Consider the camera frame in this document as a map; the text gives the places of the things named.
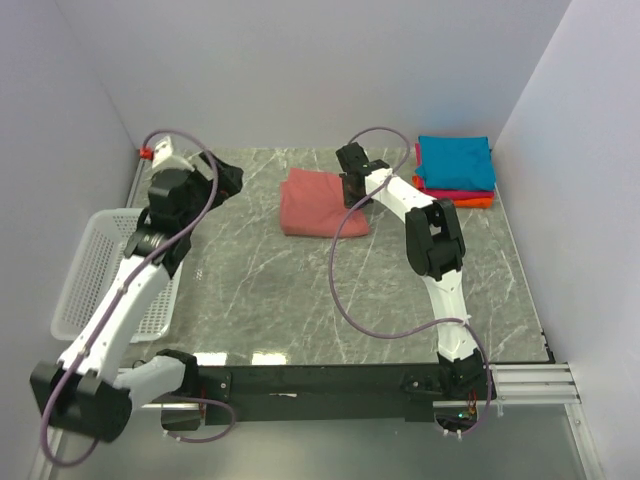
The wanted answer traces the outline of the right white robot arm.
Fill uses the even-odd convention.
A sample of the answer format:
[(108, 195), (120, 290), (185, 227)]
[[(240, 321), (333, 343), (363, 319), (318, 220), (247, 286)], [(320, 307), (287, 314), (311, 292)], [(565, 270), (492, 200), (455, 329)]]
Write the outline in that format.
[(469, 327), (462, 289), (462, 267), (466, 246), (452, 201), (438, 200), (397, 176), (382, 160), (371, 161), (356, 142), (336, 151), (342, 168), (344, 205), (347, 216), (339, 227), (366, 204), (376, 201), (399, 218), (405, 229), (409, 265), (422, 278), (435, 320), (408, 332), (379, 334), (357, 329), (374, 338), (399, 339), (432, 326), (438, 332), (438, 358), (442, 363), (465, 361), (482, 351)]

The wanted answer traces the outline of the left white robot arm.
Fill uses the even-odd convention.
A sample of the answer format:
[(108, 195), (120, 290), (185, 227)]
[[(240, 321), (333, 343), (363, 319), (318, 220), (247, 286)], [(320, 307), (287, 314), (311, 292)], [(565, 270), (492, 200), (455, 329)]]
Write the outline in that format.
[(110, 443), (123, 432), (134, 409), (165, 395), (186, 402), (200, 393), (197, 360), (185, 352), (165, 349), (138, 373), (119, 371), (149, 306), (189, 253), (195, 226), (242, 190), (241, 168), (210, 151), (199, 157), (215, 168), (211, 178), (191, 164), (152, 175), (148, 205), (139, 212), (109, 290), (59, 359), (34, 368), (30, 385), (44, 429), (55, 427)]

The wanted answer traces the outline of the salmon pink t shirt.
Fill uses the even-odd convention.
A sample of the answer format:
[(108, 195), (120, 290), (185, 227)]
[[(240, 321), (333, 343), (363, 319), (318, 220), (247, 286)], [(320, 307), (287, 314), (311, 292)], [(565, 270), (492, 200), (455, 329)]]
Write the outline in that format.
[(280, 183), (279, 224), (287, 236), (332, 238), (348, 208), (340, 177), (292, 168)]

